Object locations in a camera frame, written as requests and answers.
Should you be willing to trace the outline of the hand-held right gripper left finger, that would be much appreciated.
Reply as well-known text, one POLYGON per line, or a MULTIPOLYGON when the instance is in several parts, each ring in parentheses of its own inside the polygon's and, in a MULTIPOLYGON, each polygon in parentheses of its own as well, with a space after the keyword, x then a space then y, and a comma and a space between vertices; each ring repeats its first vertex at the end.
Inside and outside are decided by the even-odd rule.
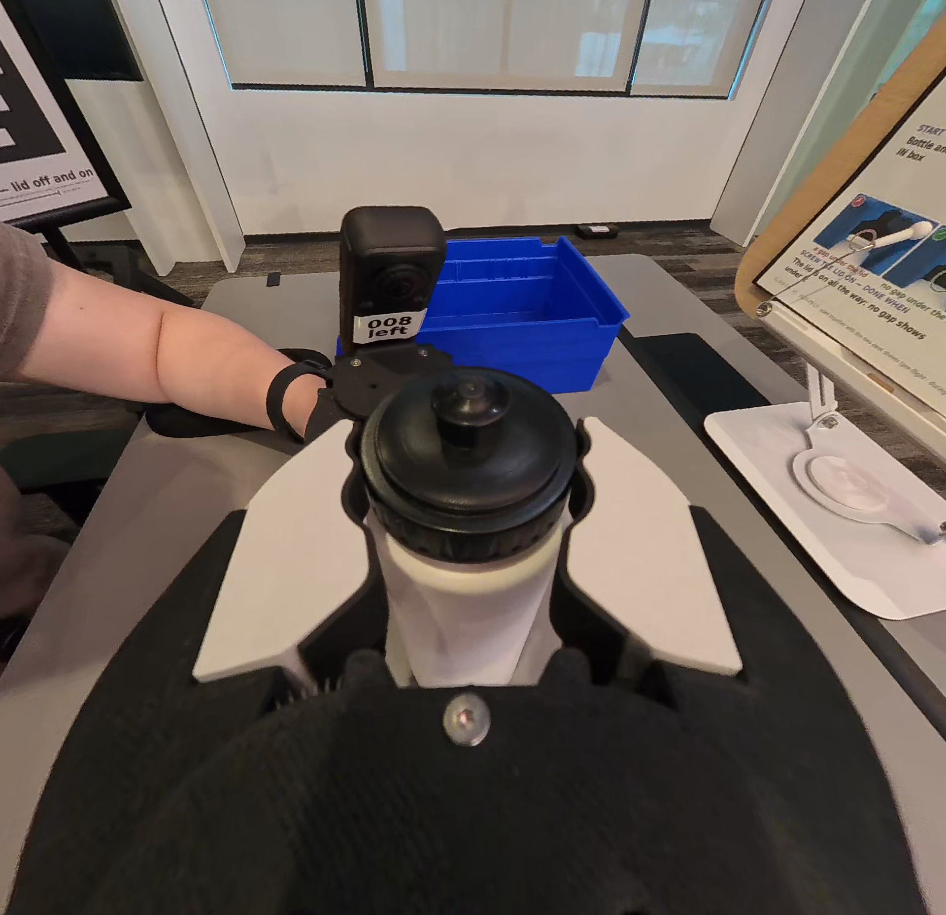
POLYGON ((261 668, 339 683, 359 650, 383 651, 389 604, 353 455, 333 425, 249 502, 193 667, 201 683, 261 668))

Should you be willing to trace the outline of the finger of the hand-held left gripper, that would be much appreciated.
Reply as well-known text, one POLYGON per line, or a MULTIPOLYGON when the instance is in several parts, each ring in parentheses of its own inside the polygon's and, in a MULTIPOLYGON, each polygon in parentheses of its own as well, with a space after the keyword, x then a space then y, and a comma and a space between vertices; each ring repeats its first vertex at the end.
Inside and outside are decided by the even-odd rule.
POLYGON ((386 664, 397 686, 414 685, 407 651, 396 623, 389 623, 387 627, 386 664))

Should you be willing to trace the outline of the white plastic bottle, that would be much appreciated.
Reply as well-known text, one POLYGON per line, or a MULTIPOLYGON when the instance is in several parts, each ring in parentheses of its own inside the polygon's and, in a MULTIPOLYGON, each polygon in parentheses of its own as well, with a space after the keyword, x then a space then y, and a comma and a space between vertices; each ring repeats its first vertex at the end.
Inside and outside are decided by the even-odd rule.
POLYGON ((535 685, 562 641, 550 623, 550 592, 564 509, 527 551, 499 561, 433 561, 396 542, 370 512, 371 531, 414 685, 424 688, 535 685))

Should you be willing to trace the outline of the blue plastic bin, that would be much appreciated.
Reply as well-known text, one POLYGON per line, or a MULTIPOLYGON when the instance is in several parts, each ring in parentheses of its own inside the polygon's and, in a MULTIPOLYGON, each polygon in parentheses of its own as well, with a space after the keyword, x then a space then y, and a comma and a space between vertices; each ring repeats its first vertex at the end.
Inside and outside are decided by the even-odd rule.
POLYGON ((561 237, 447 239, 418 343, 551 394, 593 387, 629 313, 561 237))

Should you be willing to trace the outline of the black bottle lid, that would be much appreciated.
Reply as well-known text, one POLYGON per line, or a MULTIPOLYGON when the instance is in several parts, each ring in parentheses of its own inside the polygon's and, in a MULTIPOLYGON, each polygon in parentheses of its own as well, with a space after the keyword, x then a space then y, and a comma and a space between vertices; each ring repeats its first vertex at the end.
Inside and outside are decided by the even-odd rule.
POLYGON ((550 393, 513 374, 455 367, 409 381, 364 425, 373 514, 428 560, 500 561, 559 522, 578 461, 574 424, 550 393))

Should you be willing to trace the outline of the person's left forearm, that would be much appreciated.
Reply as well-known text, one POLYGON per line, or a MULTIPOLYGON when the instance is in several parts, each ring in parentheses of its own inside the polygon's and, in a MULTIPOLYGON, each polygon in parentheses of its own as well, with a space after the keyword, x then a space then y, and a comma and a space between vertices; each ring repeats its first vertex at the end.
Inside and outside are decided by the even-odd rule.
POLYGON ((284 354, 226 318, 51 263, 51 296, 15 382, 271 428, 266 396, 290 365, 284 354))

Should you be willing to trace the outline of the person's left hand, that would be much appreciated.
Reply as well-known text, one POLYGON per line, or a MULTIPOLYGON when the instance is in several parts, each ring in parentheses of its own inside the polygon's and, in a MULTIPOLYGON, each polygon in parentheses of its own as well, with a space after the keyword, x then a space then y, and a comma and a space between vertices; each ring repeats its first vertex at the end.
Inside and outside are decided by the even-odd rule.
POLYGON ((294 380, 285 393, 282 413, 292 430, 300 437, 317 406, 318 394, 324 383, 311 375, 304 375, 294 380))

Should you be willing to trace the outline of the black wristband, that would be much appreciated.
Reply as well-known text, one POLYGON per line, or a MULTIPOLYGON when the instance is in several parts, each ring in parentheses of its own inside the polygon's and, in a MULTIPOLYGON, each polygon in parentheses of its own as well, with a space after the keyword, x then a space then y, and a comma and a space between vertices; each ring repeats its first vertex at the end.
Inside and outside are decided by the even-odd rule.
POLYGON ((304 375, 320 377, 327 381, 328 386, 331 386, 332 367, 333 363, 328 358, 317 354, 285 366, 272 379, 266 396, 266 413, 276 433, 286 436, 297 444, 304 443, 304 437, 291 426, 284 415, 283 404, 286 392, 291 383, 304 375))

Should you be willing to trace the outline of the black rectangular pad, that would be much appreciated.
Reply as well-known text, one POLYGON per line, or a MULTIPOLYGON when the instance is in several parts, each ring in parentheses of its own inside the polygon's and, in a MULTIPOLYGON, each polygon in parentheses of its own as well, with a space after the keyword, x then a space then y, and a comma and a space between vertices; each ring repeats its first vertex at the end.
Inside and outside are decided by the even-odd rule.
POLYGON ((716 412, 769 405, 739 371, 692 332, 633 337, 625 348, 674 404, 701 421, 716 412))

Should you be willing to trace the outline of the framed glass window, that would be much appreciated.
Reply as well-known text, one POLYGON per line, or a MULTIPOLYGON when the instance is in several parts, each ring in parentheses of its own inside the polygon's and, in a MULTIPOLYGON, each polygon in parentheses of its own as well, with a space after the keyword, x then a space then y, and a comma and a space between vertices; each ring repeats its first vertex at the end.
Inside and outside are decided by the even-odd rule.
POLYGON ((769 0, 201 0, 233 88, 728 97, 769 0))

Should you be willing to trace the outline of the dark chair seat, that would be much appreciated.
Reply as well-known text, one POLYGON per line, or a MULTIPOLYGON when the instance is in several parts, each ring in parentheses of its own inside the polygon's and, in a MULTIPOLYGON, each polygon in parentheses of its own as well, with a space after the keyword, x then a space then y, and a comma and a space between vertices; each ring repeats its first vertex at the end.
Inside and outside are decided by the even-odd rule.
POLYGON ((20 491, 107 478, 114 462, 111 430, 29 436, 1 451, 1 467, 20 491))

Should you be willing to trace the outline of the black sign easel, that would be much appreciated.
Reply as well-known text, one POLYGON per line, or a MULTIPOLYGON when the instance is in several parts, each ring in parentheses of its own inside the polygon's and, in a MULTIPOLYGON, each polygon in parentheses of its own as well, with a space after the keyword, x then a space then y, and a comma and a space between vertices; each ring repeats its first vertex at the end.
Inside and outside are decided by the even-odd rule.
POLYGON ((129 246, 74 246, 60 228, 52 225, 40 226, 39 234, 45 239, 51 254, 68 267, 88 274, 93 270, 107 273, 113 283, 130 291, 184 307, 196 306, 193 299, 144 271, 139 265, 140 256, 129 246))

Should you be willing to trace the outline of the framed marker sign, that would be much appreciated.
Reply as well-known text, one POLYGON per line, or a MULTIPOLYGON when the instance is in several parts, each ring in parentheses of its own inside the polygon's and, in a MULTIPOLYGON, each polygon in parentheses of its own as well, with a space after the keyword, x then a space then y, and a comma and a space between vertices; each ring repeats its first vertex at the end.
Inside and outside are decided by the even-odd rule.
POLYGON ((30 232, 124 212, 131 202, 30 23, 1 0, 1 220, 30 232))

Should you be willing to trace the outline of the printed instruction sheet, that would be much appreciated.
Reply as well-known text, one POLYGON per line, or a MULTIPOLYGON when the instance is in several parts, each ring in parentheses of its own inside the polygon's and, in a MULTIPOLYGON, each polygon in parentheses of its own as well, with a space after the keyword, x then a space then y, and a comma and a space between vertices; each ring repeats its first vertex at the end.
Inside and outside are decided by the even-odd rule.
POLYGON ((941 75, 756 282, 944 413, 944 226, 941 75))

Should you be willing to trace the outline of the dark wall screen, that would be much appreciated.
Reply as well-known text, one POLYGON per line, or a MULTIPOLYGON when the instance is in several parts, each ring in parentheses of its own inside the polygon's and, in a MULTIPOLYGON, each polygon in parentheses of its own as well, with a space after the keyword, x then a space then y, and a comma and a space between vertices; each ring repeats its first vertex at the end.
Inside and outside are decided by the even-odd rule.
POLYGON ((143 80, 112 0, 20 0, 63 78, 143 80))

